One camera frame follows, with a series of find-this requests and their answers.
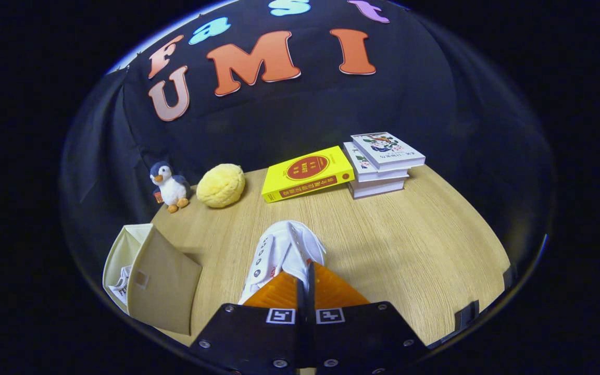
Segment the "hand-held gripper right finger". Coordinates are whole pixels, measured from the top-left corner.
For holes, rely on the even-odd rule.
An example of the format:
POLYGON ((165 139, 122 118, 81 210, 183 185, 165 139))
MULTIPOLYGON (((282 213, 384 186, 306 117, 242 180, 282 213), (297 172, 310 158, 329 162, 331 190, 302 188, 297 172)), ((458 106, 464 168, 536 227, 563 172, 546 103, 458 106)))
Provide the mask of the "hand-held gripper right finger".
POLYGON ((309 266, 308 364, 316 374, 393 374, 428 354, 428 348, 391 302, 348 306, 319 298, 329 269, 309 266))

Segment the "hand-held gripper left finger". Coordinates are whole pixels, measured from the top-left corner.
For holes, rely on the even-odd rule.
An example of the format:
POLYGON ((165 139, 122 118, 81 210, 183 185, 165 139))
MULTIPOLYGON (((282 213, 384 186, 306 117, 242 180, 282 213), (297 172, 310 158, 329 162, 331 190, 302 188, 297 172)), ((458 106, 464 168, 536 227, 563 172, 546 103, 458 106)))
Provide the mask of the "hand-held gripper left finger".
POLYGON ((191 344, 191 354, 223 374, 299 374, 302 287, 282 271, 244 304, 223 304, 191 344))

